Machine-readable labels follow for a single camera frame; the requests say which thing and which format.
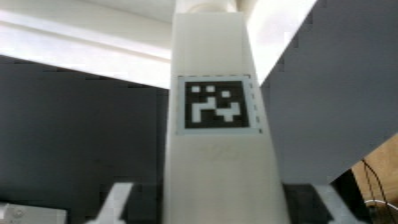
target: white stand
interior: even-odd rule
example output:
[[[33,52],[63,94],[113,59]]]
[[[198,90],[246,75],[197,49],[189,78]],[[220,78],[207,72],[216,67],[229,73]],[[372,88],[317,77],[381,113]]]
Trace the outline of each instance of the white stand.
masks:
[[[173,17],[163,224],[287,224],[243,15],[209,8]]]

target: gray panel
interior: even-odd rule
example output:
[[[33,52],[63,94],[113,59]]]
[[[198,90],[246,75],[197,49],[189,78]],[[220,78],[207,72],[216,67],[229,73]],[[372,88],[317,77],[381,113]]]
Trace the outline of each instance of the gray panel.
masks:
[[[282,180],[326,183],[398,131],[398,2],[319,0],[262,85]]]
[[[1,62],[0,201],[67,209],[81,223],[133,181],[145,215],[127,220],[156,222],[156,88]]]

